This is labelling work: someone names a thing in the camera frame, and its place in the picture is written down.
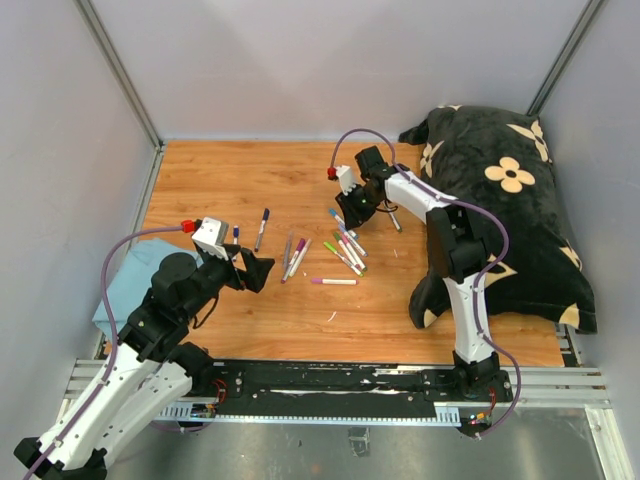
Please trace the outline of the lavender cap marker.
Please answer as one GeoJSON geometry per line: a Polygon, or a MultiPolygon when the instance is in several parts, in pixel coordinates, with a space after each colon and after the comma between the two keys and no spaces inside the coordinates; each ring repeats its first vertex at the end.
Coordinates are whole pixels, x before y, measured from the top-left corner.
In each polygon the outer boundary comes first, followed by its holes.
{"type": "Polygon", "coordinates": [[[368,256],[367,251],[360,245],[357,241],[357,235],[351,230],[347,230],[342,224],[338,225],[340,231],[346,236],[348,242],[353,246],[353,248],[364,257],[368,256]]]}

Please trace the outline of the dark green cap marker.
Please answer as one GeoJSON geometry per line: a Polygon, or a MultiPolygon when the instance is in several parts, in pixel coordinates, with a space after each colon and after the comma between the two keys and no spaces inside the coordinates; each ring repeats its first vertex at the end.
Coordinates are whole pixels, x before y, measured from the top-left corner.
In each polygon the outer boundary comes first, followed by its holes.
{"type": "Polygon", "coordinates": [[[396,229],[396,231],[398,231],[398,232],[402,232],[402,231],[403,231],[403,229],[402,229],[402,227],[401,227],[401,225],[400,225],[399,221],[397,220],[397,218],[396,218],[395,214],[394,214],[393,212],[389,212],[389,216],[390,216],[390,219],[391,219],[391,221],[392,221],[392,223],[393,223],[394,228],[396,229]]]}

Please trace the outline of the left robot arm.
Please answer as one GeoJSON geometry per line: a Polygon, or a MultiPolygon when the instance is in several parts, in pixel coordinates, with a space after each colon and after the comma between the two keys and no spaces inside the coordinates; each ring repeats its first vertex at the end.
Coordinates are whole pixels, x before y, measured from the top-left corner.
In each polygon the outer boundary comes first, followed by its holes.
{"type": "Polygon", "coordinates": [[[103,368],[48,431],[22,439],[14,455],[28,476],[104,479],[125,448],[169,404],[214,383],[213,359],[186,341],[189,325],[222,288],[260,292],[274,266],[237,245],[223,254],[165,257],[129,315],[103,368]]]}

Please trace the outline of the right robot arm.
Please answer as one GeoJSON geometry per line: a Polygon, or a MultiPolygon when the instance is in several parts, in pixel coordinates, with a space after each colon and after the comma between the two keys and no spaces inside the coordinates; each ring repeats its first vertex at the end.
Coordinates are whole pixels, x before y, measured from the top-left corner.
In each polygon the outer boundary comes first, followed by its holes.
{"type": "Polygon", "coordinates": [[[466,400],[490,391],[499,401],[515,401],[519,392],[501,370],[488,325],[485,297],[489,241],[482,216],[489,212],[442,193],[394,163],[387,164],[376,147],[356,155],[362,183],[349,166],[331,163],[328,179],[340,185],[336,202],[345,227],[352,230],[368,221],[385,201],[405,208],[427,228],[428,264],[443,279],[456,328],[453,387],[466,400]]]}

